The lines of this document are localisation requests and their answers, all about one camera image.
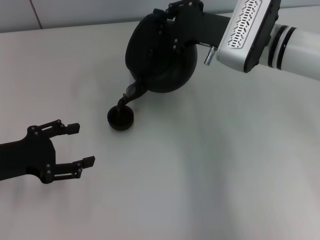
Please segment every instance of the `silver pin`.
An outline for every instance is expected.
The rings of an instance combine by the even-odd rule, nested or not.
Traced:
[[[204,64],[205,64],[205,65],[207,65],[207,66],[210,65],[211,60],[214,58],[216,51],[217,51],[217,48],[216,48],[215,46],[213,46],[213,47],[210,48],[210,51],[209,51],[209,53],[208,53],[208,56],[206,56],[206,59],[205,59],[205,61],[204,61]]]

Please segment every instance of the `white table surface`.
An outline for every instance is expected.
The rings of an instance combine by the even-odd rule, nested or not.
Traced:
[[[320,7],[280,10],[279,24],[320,32]],[[0,34],[0,143],[56,119],[58,163],[95,155],[81,179],[0,182],[1,240],[318,240],[320,82],[214,60],[179,90],[130,103],[125,52],[137,22]]]

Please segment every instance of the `black mechanical hand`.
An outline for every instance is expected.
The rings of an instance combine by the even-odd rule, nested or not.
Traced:
[[[30,126],[20,141],[0,144],[0,181],[30,174],[42,183],[79,179],[83,169],[95,163],[95,157],[86,157],[72,163],[56,164],[56,151],[50,138],[77,134],[79,123],[65,126],[56,120],[40,126]]]

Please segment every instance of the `white wall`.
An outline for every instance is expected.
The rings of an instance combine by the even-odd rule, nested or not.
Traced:
[[[165,10],[175,0],[32,0],[44,28],[126,22]],[[320,0],[282,0],[281,7],[320,5]],[[203,0],[206,12],[232,12],[237,0]]]
[[[29,0],[0,0],[0,33],[39,28]]]

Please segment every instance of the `ventilation grille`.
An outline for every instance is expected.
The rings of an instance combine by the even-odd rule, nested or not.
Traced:
[[[241,49],[243,47],[261,3],[261,0],[243,0],[239,5],[237,12],[240,14],[228,41],[230,48]]]

